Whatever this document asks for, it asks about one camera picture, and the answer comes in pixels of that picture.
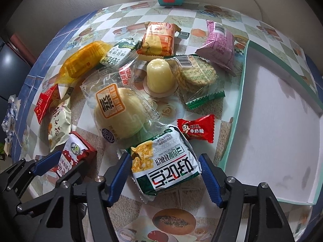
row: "wall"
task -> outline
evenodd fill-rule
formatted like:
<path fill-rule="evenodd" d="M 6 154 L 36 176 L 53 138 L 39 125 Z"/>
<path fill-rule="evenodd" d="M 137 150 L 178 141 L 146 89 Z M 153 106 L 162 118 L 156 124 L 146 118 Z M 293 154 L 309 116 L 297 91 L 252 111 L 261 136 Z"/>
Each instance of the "wall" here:
<path fill-rule="evenodd" d="M 99 8 L 138 0 L 24 0 L 7 24 L 38 56 L 55 34 L 72 19 Z M 261 20 L 253 0 L 189 0 L 224 6 Z M 305 0 L 256 0 L 263 21 L 298 43 L 323 73 L 323 26 Z"/>

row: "purple snack package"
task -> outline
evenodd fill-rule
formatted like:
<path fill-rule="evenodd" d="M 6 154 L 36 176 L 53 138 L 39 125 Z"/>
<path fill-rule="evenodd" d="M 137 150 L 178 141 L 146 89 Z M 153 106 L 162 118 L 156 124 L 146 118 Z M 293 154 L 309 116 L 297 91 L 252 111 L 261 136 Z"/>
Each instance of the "purple snack package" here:
<path fill-rule="evenodd" d="M 219 65 L 232 76 L 236 76 L 233 71 L 235 40 L 232 33 L 220 23 L 207 20 L 206 24 L 208 37 L 205 44 L 196 50 L 196 54 L 209 60 L 212 65 Z"/>

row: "robotic claw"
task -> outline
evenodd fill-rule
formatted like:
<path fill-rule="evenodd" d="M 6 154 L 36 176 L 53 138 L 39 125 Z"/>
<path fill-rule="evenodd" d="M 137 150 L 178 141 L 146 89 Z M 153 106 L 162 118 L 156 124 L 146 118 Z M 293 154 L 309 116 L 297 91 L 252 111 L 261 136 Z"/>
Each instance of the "robotic claw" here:
<path fill-rule="evenodd" d="M 21 203 L 32 179 L 57 165 L 59 157 L 60 151 L 39 161 L 22 159 L 0 174 L 2 241 L 84 242 L 83 203 L 88 206 L 94 241 L 119 241 L 107 207 L 112 207 L 120 197 L 131 171 L 131 156 L 124 153 L 104 176 L 97 176 L 90 183 L 82 183 L 89 170 L 89 164 L 83 160 L 56 182 L 54 190 Z M 215 167 L 207 154 L 202 154 L 199 161 L 203 180 L 208 182 L 203 171 L 211 172 L 215 178 L 215 186 L 209 183 L 206 186 L 211 198 L 214 190 L 219 190 L 216 203 L 223 208 L 212 242 L 236 241 L 244 203 L 250 204 L 245 242 L 294 242 L 287 219 L 267 183 L 257 187 L 241 184 Z"/>

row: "orange square label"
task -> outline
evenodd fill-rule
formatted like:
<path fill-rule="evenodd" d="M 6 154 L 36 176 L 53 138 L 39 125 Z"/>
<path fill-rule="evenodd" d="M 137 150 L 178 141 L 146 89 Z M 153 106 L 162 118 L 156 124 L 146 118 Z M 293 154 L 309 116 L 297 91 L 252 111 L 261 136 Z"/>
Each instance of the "orange square label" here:
<path fill-rule="evenodd" d="M 105 118 L 110 118 L 125 111 L 117 84 L 113 83 L 96 93 L 96 100 Z"/>

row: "tablecloth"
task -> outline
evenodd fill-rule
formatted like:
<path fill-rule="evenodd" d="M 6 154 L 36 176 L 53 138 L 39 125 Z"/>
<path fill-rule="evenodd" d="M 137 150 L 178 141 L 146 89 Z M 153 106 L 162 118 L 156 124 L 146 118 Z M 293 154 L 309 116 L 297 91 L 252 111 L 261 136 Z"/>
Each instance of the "tablecloth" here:
<path fill-rule="evenodd" d="M 74 52 L 96 40 L 117 42 L 121 38 L 141 39 L 145 33 L 144 22 L 170 22 L 177 24 L 182 30 L 182 39 L 175 39 L 176 54 L 195 53 L 206 41 L 206 20 L 223 24 L 235 37 L 235 67 L 238 76 L 226 76 L 224 99 L 213 100 L 207 106 L 188 112 L 181 108 L 177 97 L 166 101 L 155 101 L 156 108 L 164 121 L 172 122 L 179 115 L 186 119 L 195 119 L 207 113 L 214 113 L 215 121 L 214 145 L 209 150 L 200 150 L 199 143 L 192 143 L 199 153 L 207 152 L 217 164 L 225 150 L 230 132 L 233 113 L 239 91 L 240 76 L 244 59 L 243 49 L 248 40 L 263 46 L 299 74 L 317 93 L 315 81 L 309 70 L 303 50 L 291 39 L 275 28 L 243 15 L 237 11 L 206 3 L 186 2 L 180 7 L 160 6 L 156 0 L 139 1 L 127 4 L 113 5 L 79 17 L 53 38 L 33 66 L 19 94 L 21 108 L 15 127 L 11 154 L 14 161 L 19 158 L 26 160 L 41 158 L 48 154 L 48 129 L 39 126 L 34 114 L 35 104 L 42 90 L 42 81 L 58 73 L 63 62 Z M 72 130 L 76 130 L 94 147 L 98 154 L 88 174 L 93 179 L 98 174 L 115 164 L 116 156 L 100 137 L 94 121 L 91 119 L 89 108 L 79 88 L 75 87 L 71 95 Z M 36 177 L 31 183 L 34 196 L 42 195 L 54 188 L 57 177 L 51 172 L 42 177 Z M 295 239 L 305 230 L 311 216 L 311 207 L 282 203 L 282 208 L 290 223 Z M 110 217 L 119 239 L 122 241 L 127 231 L 146 232 L 151 226 L 154 212 L 167 208 L 180 208 L 192 214 L 197 222 L 197 228 L 205 231 L 203 241 L 209 241 L 219 221 L 221 210 L 211 203 L 205 186 L 200 177 L 183 183 L 178 187 L 161 193 L 153 202 L 144 204 L 136 186 L 128 179 L 120 200 L 109 209 Z M 243 211 L 243 229 L 246 227 L 248 207 Z M 91 241 L 91 230 L 88 217 L 83 220 L 85 235 Z M 188 234 L 186 237 L 176 237 L 178 241 L 197 241 L 201 237 Z"/>

